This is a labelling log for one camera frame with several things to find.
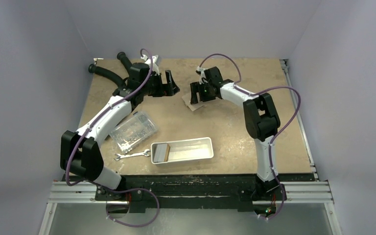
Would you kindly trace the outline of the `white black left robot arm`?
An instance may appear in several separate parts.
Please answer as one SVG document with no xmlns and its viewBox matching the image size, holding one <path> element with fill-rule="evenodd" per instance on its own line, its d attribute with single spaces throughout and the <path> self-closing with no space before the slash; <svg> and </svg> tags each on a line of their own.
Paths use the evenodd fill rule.
<svg viewBox="0 0 376 235">
<path fill-rule="evenodd" d="M 166 70 L 166 83 L 160 72 L 151 70 L 146 63 L 125 63 L 128 77 L 122 79 L 114 72 L 91 64 L 89 72 L 112 80 L 117 88 L 107 104 L 88 123 L 76 131 L 66 131 L 61 136 L 60 167 L 66 174 L 73 173 L 84 180 L 107 188 L 114 200 L 126 195 L 122 176 L 107 168 L 100 147 L 125 117 L 143 102 L 145 96 L 173 96 L 179 92 L 171 71 Z"/>
</svg>

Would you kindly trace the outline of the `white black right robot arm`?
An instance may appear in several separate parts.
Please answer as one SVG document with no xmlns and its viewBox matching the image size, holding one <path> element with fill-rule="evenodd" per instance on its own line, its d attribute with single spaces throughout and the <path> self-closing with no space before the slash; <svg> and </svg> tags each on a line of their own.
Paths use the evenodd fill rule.
<svg viewBox="0 0 376 235">
<path fill-rule="evenodd" d="M 275 164 L 274 137 L 280 127 L 280 118 L 270 94 L 252 94 L 239 88 L 235 82 L 223 79 L 217 67 L 197 67 L 198 82 L 190 84 L 190 103 L 208 102 L 217 98 L 242 107 L 245 127 L 254 140 L 257 153 L 256 195 L 267 199 L 279 187 Z"/>
</svg>

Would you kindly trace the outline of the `grey credit card stack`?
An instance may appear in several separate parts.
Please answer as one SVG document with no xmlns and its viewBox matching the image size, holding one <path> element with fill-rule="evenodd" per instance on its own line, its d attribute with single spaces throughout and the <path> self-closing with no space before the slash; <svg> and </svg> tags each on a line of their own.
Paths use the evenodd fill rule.
<svg viewBox="0 0 376 235">
<path fill-rule="evenodd" d="M 158 144 L 153 154 L 153 163 L 167 162 L 169 152 L 170 152 L 170 145 L 168 143 Z"/>
</svg>

